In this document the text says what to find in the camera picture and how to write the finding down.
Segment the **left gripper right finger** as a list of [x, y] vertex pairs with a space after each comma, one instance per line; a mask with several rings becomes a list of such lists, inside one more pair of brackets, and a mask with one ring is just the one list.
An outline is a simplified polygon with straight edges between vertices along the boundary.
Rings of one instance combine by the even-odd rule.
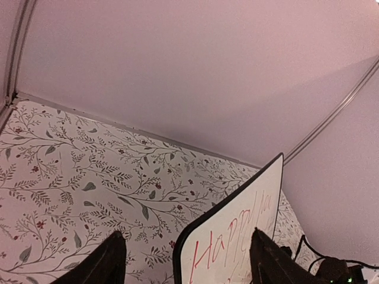
[[252, 283], [318, 283], [262, 230], [255, 228], [250, 245]]

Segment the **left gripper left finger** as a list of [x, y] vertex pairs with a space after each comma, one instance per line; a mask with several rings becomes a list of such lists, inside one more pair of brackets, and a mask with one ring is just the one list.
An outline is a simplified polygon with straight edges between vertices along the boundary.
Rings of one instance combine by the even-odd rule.
[[74, 269], [68, 271], [52, 283], [124, 283], [126, 255], [126, 241], [120, 231], [115, 231]]

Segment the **white whiteboard black frame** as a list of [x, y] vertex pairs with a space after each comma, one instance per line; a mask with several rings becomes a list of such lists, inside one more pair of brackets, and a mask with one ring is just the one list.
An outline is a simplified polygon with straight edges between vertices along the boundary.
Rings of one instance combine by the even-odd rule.
[[188, 224], [172, 254], [174, 283], [250, 283], [254, 230], [272, 238], [280, 204], [283, 153]]

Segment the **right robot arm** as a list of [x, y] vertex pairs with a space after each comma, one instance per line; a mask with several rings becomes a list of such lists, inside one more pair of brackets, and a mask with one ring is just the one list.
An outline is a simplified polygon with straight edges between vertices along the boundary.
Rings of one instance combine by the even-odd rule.
[[300, 237], [294, 255], [290, 254], [296, 264], [300, 264], [300, 254], [303, 250], [314, 254], [314, 259], [309, 264], [300, 266], [311, 276], [327, 283], [378, 283], [378, 264], [321, 254], [310, 245], [304, 234]]

